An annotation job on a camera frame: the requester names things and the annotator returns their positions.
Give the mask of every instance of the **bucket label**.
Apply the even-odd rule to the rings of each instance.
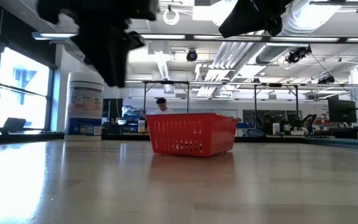
[[[70,118],[66,135],[100,136],[101,119]]]

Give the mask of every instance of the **red basket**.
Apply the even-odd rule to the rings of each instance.
[[[233,148],[237,120],[214,113],[146,115],[153,151],[209,157]]]

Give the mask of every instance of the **man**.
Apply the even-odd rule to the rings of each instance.
[[[153,114],[174,114],[173,110],[167,107],[167,100],[165,98],[159,98],[157,100],[158,109]]]

